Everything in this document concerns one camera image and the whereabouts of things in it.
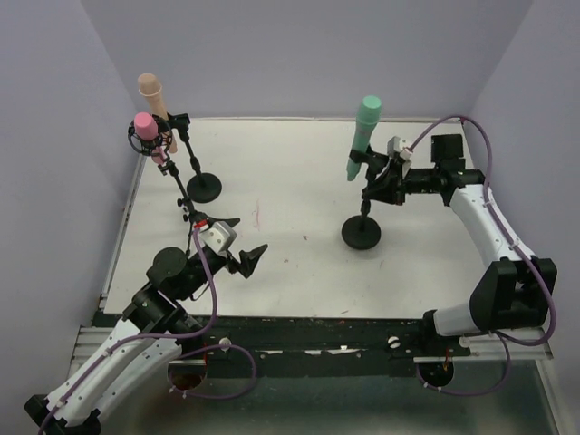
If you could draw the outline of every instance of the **mark on table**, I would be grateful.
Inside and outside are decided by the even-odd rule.
[[[256,208],[252,212],[252,216],[254,217],[254,228],[259,231],[260,230],[260,199],[256,200]]]

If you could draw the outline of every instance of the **microphone stand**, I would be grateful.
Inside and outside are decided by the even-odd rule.
[[[201,172],[199,159],[193,153],[193,149],[189,143],[189,115],[186,113],[181,113],[180,115],[171,115],[168,113],[168,117],[167,123],[172,129],[178,131],[179,138],[185,143],[188,149],[189,163],[196,173],[188,183],[187,197],[199,204],[206,204],[213,201],[221,193],[221,181],[214,174]]]
[[[369,145],[366,152],[351,150],[349,156],[355,163],[367,163],[367,188],[377,179],[377,176],[389,164],[389,156],[374,152]],[[376,220],[369,217],[371,201],[362,199],[361,214],[349,217],[343,224],[341,235],[344,243],[357,250],[366,250],[375,247],[381,240],[381,227]]]

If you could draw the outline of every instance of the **cable clip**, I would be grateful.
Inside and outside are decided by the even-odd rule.
[[[510,251],[513,251],[515,247],[518,247],[519,246],[519,241],[520,241],[519,238],[517,238],[517,239],[514,240],[514,243],[512,243],[511,245],[508,245],[509,250]]]

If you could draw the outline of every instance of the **pink microphone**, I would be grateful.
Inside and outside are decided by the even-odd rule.
[[[135,125],[135,133],[143,140],[155,140],[159,137],[160,131],[157,127],[157,122],[153,119],[151,115],[142,111],[135,115],[135,119],[133,120]],[[153,161],[158,165],[162,165],[165,160],[165,153],[163,149],[158,146],[155,151],[157,156],[151,156]]]

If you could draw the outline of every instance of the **screw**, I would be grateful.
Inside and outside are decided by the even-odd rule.
[[[219,345],[224,346],[222,347],[222,351],[227,352],[227,350],[229,349],[229,346],[232,345],[232,342],[229,338],[224,337],[221,340],[219,340]]]
[[[471,341],[469,340],[468,337],[460,337],[459,338],[459,346],[461,346],[464,349],[467,349],[469,346],[471,345]]]

